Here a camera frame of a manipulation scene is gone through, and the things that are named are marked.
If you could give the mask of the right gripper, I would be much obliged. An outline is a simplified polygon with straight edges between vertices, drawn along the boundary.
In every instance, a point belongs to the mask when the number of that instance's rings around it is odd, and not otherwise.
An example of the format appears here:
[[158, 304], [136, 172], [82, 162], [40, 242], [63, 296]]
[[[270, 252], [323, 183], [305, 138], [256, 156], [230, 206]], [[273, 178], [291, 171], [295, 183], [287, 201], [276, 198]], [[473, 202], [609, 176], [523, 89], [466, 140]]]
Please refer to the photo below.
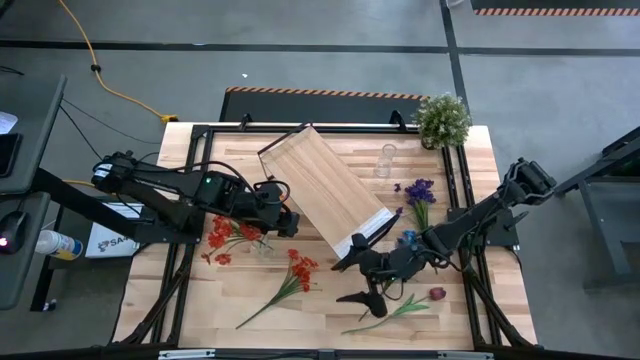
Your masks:
[[[369, 273], [380, 281], [392, 278], [407, 281], [422, 271], [429, 260], [429, 254], [424, 246], [409, 245], [391, 252], [379, 253], [379, 259], [369, 270], [359, 258], [370, 249], [368, 239], [361, 233], [355, 233], [351, 236], [351, 240], [352, 244], [347, 255], [332, 266], [333, 271], [344, 272], [350, 266], [358, 264], [361, 273]], [[384, 297], [377, 293], [359, 292], [342, 296], [337, 299], [337, 302], [365, 305], [376, 318], [382, 318], [388, 314]]]

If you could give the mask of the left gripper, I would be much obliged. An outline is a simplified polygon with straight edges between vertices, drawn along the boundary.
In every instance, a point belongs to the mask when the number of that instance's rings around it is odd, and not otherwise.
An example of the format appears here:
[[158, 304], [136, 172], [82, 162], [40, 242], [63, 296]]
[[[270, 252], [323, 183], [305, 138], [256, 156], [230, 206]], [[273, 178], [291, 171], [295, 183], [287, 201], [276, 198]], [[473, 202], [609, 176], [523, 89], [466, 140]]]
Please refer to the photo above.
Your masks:
[[285, 204], [290, 192], [290, 186], [283, 181], [271, 179], [255, 183], [235, 198], [232, 218], [261, 231], [277, 231], [279, 237], [294, 237], [300, 215]]

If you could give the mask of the clear glass vase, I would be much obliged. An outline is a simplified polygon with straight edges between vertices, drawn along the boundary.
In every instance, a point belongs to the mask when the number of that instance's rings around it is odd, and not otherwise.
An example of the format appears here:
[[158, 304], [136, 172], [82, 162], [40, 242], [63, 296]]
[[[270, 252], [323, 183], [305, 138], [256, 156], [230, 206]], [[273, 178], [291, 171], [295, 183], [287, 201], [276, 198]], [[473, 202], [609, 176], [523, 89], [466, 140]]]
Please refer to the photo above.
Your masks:
[[374, 168], [374, 174], [378, 177], [389, 177], [393, 164], [393, 159], [397, 153], [397, 147], [393, 144], [385, 144], [381, 148], [381, 153], [378, 157], [376, 167]]
[[252, 241], [250, 253], [260, 259], [271, 258], [274, 254], [274, 248], [270, 244], [269, 235], [264, 234], [259, 240]]

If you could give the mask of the red artificial flower bunch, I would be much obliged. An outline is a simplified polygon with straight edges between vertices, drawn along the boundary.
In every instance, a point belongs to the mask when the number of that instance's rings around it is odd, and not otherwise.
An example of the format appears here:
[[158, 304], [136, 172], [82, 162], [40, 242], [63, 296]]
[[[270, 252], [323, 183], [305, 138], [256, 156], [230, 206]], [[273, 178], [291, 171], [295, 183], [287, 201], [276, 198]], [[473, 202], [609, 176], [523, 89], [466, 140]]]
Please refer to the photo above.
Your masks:
[[287, 274], [279, 289], [265, 305], [242, 323], [237, 325], [235, 329], [244, 327], [246, 324], [251, 322], [270, 307], [278, 304], [280, 301], [298, 293], [308, 293], [312, 290], [314, 283], [311, 281], [311, 276], [319, 267], [319, 264], [310, 257], [302, 255], [297, 249], [289, 249], [287, 251], [287, 255], [289, 258], [289, 266]]
[[209, 249], [200, 257], [208, 264], [224, 266], [232, 262], [232, 250], [245, 243], [262, 243], [264, 235], [257, 227], [238, 223], [230, 218], [216, 215], [213, 218], [213, 230], [207, 235]]

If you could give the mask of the blue artificial flower bunch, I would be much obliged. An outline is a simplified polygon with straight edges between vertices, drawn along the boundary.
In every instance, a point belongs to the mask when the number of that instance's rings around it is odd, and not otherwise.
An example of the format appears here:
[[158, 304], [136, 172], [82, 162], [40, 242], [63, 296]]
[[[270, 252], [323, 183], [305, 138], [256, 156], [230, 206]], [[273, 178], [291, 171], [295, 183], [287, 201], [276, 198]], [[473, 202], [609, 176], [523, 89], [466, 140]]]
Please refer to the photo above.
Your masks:
[[[409, 245], [420, 245], [417, 241], [416, 233], [412, 230], [407, 230], [403, 232], [403, 236], [396, 240], [394, 249], [404, 247], [404, 246], [409, 246]], [[379, 259], [379, 252], [376, 252], [370, 248], [368, 251], [365, 251], [363, 255], [360, 255], [359, 258], [363, 263], [363, 265], [369, 270], [371, 270], [372, 267], [375, 265], [376, 261]], [[384, 297], [384, 300], [391, 299], [393, 301], [399, 300], [402, 297], [403, 285], [406, 281], [402, 281], [400, 279], [394, 279], [394, 278], [380, 281], [379, 279], [374, 278], [369, 273], [361, 273], [361, 274], [365, 276], [367, 281], [367, 286], [369, 288], [369, 290], [365, 293], [377, 293], [382, 295]], [[401, 290], [400, 290], [400, 295], [398, 297], [391, 297], [386, 294], [386, 291], [394, 282], [400, 283]]]

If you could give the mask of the dark red artificial tulip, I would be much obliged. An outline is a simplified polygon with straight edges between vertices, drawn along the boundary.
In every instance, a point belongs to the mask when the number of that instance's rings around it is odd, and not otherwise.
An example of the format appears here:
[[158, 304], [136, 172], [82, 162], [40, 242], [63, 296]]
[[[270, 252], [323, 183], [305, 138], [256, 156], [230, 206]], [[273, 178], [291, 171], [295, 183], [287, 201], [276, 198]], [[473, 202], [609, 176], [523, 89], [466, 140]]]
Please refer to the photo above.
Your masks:
[[411, 294], [396, 310], [394, 310], [390, 315], [382, 318], [377, 323], [365, 327], [343, 331], [342, 335], [372, 330], [406, 314], [429, 309], [429, 306], [426, 304], [427, 301], [440, 301], [443, 300], [446, 295], [447, 292], [443, 287], [431, 288], [428, 294], [421, 298], [417, 298], [415, 294]]

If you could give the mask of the purple artificial flower bunch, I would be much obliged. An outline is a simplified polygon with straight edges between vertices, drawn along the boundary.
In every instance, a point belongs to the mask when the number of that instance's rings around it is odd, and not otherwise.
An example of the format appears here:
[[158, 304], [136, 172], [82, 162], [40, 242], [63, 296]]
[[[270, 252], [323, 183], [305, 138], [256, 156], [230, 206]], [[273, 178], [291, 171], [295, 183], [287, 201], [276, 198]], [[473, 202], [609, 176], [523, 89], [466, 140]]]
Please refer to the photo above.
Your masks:
[[437, 202], [431, 191], [434, 182], [432, 180], [419, 178], [414, 183], [402, 187], [400, 183], [393, 185], [395, 193], [402, 192], [405, 202], [411, 210], [412, 221], [416, 232], [422, 232], [429, 227], [429, 207]]

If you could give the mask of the black hazard-striped floor mat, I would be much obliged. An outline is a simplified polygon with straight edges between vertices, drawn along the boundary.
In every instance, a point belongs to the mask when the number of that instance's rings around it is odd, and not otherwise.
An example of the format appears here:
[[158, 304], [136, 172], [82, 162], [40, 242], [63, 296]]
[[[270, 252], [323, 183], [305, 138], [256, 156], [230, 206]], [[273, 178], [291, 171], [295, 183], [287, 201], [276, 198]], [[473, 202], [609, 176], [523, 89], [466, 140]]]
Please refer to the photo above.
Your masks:
[[640, 16], [640, 0], [470, 0], [480, 16]]
[[386, 124], [394, 111], [408, 120], [426, 97], [419, 94], [232, 86], [225, 90], [221, 122]]

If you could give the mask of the potted green plant white blossoms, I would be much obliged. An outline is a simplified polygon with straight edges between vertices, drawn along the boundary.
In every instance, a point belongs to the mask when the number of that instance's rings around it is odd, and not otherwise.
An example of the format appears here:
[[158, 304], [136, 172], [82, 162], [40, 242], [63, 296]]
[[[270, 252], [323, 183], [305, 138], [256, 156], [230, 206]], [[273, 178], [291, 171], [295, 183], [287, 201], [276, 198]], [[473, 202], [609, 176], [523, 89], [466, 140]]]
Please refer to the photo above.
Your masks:
[[463, 145], [472, 125], [463, 99], [448, 93], [421, 99], [411, 119], [429, 150]]

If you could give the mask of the black metal beam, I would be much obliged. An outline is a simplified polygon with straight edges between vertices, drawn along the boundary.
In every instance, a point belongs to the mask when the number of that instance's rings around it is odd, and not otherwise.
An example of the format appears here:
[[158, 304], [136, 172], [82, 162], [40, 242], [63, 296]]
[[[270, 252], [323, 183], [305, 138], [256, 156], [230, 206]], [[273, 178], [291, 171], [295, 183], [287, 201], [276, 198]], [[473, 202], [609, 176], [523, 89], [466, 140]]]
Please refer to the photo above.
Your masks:
[[35, 171], [31, 189], [48, 193], [59, 205], [128, 238], [134, 239], [137, 230], [147, 226], [147, 223], [124, 217], [42, 168]]

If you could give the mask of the white spray can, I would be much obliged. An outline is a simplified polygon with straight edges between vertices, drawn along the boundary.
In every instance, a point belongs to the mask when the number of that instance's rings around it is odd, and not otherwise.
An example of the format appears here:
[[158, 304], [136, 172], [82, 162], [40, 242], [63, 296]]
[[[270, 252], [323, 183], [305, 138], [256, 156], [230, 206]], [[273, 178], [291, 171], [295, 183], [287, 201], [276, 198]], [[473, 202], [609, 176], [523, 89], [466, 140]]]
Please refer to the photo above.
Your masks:
[[42, 230], [36, 242], [35, 252], [64, 261], [73, 261], [83, 251], [83, 244], [69, 236], [52, 231]]

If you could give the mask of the grey metal stand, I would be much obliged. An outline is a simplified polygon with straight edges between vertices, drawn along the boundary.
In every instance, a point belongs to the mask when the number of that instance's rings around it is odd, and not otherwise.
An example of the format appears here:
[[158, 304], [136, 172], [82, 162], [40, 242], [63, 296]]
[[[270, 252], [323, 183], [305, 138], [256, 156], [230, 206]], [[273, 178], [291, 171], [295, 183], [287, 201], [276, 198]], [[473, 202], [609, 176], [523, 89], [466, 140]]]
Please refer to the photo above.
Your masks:
[[602, 149], [591, 166], [563, 181], [555, 195], [580, 192], [596, 237], [605, 245], [611, 275], [584, 283], [586, 291], [640, 285], [626, 245], [640, 245], [640, 126]]

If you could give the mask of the black computer mouse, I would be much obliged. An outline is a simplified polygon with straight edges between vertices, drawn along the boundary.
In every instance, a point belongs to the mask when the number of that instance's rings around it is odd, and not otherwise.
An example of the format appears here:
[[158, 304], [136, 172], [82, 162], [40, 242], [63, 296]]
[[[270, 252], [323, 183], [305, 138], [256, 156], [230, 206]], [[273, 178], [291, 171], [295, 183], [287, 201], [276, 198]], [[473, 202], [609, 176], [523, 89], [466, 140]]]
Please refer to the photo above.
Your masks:
[[0, 219], [0, 254], [13, 255], [24, 245], [29, 215], [12, 211]]

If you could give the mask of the grey desk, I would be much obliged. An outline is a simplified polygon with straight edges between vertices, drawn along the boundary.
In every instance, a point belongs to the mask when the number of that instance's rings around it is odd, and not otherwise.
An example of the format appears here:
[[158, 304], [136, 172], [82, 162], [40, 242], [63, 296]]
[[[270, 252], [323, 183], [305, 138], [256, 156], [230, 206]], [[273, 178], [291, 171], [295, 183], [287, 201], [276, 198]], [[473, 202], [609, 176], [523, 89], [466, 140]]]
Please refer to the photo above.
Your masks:
[[64, 75], [0, 76], [0, 112], [17, 117], [11, 133], [21, 136], [10, 174], [0, 177], [0, 219], [13, 211], [26, 214], [23, 244], [14, 254], [0, 252], [0, 311], [20, 301], [35, 245], [51, 201], [31, 188], [67, 84]]

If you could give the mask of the black smartphone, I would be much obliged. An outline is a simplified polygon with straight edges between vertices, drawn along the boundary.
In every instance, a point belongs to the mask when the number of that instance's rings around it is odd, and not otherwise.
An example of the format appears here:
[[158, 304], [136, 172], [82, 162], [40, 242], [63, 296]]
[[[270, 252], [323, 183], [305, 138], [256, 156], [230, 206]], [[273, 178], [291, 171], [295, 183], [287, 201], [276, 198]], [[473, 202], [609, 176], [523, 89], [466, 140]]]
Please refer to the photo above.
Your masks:
[[0, 134], [0, 178], [11, 175], [22, 139], [19, 133]]

